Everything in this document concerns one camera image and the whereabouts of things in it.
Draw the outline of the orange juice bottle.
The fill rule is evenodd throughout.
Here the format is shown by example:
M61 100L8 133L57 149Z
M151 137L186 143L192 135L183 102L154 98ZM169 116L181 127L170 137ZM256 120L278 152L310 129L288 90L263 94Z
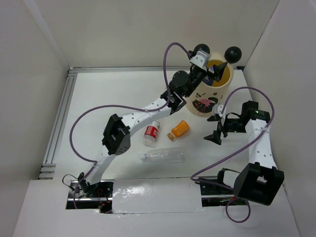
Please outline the orange juice bottle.
M172 128L171 132L167 134L169 140L173 141L176 138L179 138L185 135L190 130L190 126L186 121L180 121L174 128Z

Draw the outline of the blue label white cap bottle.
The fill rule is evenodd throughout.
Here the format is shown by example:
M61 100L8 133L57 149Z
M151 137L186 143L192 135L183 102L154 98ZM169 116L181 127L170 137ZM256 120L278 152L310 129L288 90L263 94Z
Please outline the blue label white cap bottle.
M212 86L215 81L218 80L218 66L213 65L213 67L208 68L206 77L203 79L203 82L206 85Z

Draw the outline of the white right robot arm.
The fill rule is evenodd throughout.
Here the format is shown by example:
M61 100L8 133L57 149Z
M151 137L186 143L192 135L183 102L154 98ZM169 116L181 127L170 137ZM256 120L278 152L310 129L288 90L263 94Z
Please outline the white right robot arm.
M238 198L243 198L263 205L270 205L278 193L283 181L284 172L278 170L274 161L270 143L269 112L259 110L259 103L247 101L243 103L241 114L236 118L228 118L229 114L222 105L212 109L208 121L216 121L217 129L205 140L220 145L221 137L228 133L246 133L252 142L261 133L261 138L248 148L249 163L234 180L233 191Z

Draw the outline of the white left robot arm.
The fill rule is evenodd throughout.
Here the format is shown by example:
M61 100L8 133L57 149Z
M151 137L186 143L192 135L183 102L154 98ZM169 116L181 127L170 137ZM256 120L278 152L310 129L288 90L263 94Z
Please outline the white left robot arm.
M133 113L122 117L110 116L103 132L102 145L106 149L98 160L92 160L91 169L78 177L80 192L92 197L99 189L102 175L115 157L124 154L130 148L130 138L135 132L151 122L168 117L184 107L189 97L205 78L221 80L228 63L213 65L212 71L192 64L190 71L177 71L170 82L166 83L166 91L153 103L143 109L134 108Z

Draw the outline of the cream bin with black ears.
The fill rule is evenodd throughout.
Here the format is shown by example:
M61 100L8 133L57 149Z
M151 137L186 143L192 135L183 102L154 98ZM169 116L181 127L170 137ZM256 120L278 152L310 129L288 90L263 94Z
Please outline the cream bin with black ears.
M223 62L228 62L228 64L219 82L215 81L212 86L209 86L202 81L193 94L186 99L186 108L193 115L204 118L212 116L213 107L223 102L223 98L233 80L233 64L237 63L241 57L242 51L237 46L229 47L223 55L217 52L210 53L207 69Z

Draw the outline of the clear unlabelled plastic bottle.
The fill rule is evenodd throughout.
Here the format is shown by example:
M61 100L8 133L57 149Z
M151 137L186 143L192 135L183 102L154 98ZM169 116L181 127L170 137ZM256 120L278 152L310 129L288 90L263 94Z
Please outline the clear unlabelled plastic bottle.
M141 154L140 160L147 163L183 163L185 156L181 148L155 149Z

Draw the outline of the red label red cap bottle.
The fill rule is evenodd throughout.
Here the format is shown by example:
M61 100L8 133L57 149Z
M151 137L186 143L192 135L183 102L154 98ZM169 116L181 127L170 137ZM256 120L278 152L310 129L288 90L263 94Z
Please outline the red label red cap bottle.
M143 143L147 147L154 147L157 142L157 136L160 128L160 122L155 120L150 123L144 132Z

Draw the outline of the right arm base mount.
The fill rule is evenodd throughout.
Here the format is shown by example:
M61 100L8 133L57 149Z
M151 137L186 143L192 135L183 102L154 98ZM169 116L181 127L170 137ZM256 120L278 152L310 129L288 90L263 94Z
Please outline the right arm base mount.
M233 191L222 187L195 181L200 187L202 207L226 206L231 200L234 200Z

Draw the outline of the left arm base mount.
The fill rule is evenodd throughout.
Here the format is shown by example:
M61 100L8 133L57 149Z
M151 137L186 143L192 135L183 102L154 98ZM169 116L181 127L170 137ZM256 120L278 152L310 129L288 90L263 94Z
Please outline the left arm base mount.
M78 180L74 175L66 174L62 178L62 183L68 187L66 209L95 209L103 214L112 214L113 204L113 181L101 181L92 188L88 185L85 190L78 185Z

